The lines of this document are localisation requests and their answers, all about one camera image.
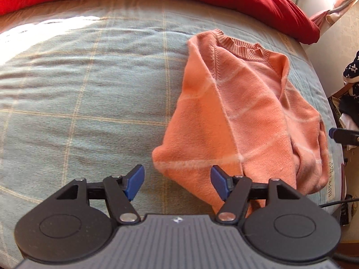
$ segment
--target metal pin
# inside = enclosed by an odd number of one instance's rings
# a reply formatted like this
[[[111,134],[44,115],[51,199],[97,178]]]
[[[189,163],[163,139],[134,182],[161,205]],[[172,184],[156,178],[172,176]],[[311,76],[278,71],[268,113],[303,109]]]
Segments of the metal pin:
[[[122,222],[134,222],[137,220],[137,215],[131,212],[123,213],[120,215],[120,221]]]
[[[221,221],[233,221],[236,219],[236,215],[232,212],[221,212],[219,215],[218,215],[218,218],[221,220]]]

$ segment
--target ribbed neckline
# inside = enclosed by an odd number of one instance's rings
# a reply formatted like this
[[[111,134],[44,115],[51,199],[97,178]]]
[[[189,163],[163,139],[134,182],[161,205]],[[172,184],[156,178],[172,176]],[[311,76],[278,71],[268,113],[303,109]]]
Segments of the ribbed neckline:
[[[218,44],[237,57],[257,62],[265,62],[269,58],[270,50],[264,49],[259,43],[251,44],[226,36],[219,29],[212,32],[217,37]]]

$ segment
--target pink curtain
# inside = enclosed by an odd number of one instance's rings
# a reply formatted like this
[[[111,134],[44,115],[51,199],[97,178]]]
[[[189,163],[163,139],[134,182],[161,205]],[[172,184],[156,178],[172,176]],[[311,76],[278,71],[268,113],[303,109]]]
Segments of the pink curtain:
[[[338,19],[343,16],[355,2],[356,0],[351,1],[345,8],[334,13],[331,13],[331,10],[319,12],[313,15],[310,19],[319,27],[322,33],[324,28],[327,30],[331,25],[338,21]],[[347,0],[336,0],[333,5],[333,9],[336,9],[346,3]]]

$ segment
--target bed sheet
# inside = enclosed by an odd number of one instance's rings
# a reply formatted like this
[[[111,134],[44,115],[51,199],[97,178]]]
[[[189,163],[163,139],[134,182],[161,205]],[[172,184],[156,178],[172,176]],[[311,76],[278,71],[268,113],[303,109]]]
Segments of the bed sheet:
[[[181,93],[186,41],[215,28],[286,54],[290,81],[326,129],[335,126],[301,45],[235,11],[191,0],[67,0],[0,17],[0,266],[21,260],[17,220],[73,178],[101,181],[142,163],[133,201],[141,215],[211,212],[159,174],[151,152]],[[329,151],[330,184],[309,196],[318,204],[341,195],[342,149],[330,139]]]

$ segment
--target folded sweater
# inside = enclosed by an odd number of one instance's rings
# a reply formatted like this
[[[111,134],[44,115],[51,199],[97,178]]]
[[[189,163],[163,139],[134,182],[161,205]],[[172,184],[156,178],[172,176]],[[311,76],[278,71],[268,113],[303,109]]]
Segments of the folded sweater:
[[[188,48],[182,93],[152,153],[156,169],[215,212],[223,202],[211,185],[212,165],[253,182],[281,178],[303,194],[323,188],[324,124],[288,81],[288,58],[220,30],[192,37]]]

